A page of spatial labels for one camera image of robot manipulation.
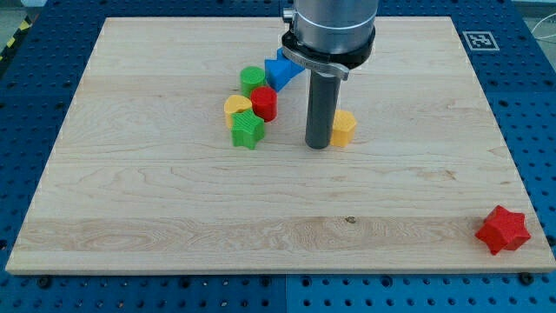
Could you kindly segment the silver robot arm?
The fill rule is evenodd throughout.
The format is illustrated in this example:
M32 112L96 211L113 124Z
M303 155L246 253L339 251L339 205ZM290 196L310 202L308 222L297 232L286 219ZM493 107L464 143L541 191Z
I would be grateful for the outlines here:
M297 41L321 53L357 50L372 37L379 0L294 0L282 18Z

